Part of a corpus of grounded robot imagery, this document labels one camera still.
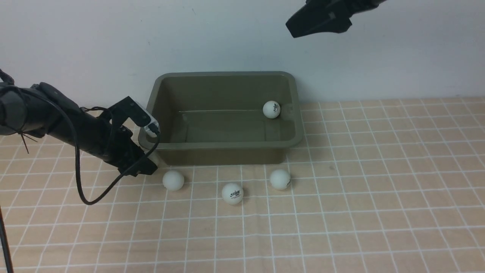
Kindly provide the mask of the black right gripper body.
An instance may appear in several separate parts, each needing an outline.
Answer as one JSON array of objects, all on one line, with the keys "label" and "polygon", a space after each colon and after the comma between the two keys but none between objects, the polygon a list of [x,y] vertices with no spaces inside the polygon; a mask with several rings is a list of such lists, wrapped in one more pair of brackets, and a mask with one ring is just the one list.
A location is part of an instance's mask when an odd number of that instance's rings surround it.
[{"label": "black right gripper body", "polygon": [[354,14],[374,10],[382,0],[307,0],[286,22],[293,38],[314,33],[344,33]]}]

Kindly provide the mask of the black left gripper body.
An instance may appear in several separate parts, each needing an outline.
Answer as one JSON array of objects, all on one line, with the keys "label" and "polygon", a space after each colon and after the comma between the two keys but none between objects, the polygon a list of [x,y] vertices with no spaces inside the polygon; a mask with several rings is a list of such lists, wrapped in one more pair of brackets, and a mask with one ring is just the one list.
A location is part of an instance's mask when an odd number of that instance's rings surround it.
[{"label": "black left gripper body", "polygon": [[149,154],[132,140],[132,131],[124,124],[113,124],[109,110],[97,119],[106,126],[102,133],[102,159],[106,163],[115,166],[123,176],[151,175],[158,169],[148,159]]}]

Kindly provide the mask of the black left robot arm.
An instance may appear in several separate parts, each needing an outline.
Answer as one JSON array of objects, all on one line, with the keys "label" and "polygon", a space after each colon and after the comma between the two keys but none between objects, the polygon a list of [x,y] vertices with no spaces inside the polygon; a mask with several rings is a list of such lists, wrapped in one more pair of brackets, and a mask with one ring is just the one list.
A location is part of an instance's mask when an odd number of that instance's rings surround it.
[{"label": "black left robot arm", "polygon": [[114,166],[123,175],[151,175],[157,169],[150,155],[132,140],[124,122],[138,127],[154,118],[131,97],[92,116],[62,92],[47,83],[18,88],[7,73],[1,72],[1,135],[14,133],[43,138],[49,135]]}]

